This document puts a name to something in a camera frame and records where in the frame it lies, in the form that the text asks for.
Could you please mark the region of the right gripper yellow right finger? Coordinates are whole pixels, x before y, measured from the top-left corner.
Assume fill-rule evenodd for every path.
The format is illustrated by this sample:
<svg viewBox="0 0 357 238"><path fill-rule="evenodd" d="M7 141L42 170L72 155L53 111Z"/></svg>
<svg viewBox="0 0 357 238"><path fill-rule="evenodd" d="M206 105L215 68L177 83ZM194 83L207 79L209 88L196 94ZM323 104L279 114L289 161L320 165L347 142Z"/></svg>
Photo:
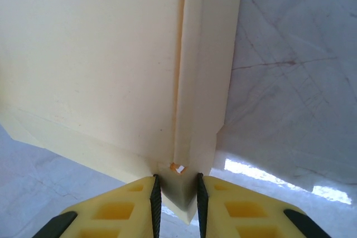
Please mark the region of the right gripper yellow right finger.
<svg viewBox="0 0 357 238"><path fill-rule="evenodd" d="M328 237L300 208L202 173L197 175L201 237Z"/></svg>

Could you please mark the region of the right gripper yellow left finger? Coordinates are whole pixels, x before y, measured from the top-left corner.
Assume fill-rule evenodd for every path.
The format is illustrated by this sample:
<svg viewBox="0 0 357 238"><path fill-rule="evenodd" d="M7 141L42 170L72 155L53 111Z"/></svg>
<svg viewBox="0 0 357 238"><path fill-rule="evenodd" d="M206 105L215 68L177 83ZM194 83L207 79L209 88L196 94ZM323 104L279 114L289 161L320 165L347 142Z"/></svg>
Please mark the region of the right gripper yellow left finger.
<svg viewBox="0 0 357 238"><path fill-rule="evenodd" d="M155 174L66 208L34 236L159 237L161 205Z"/></svg>

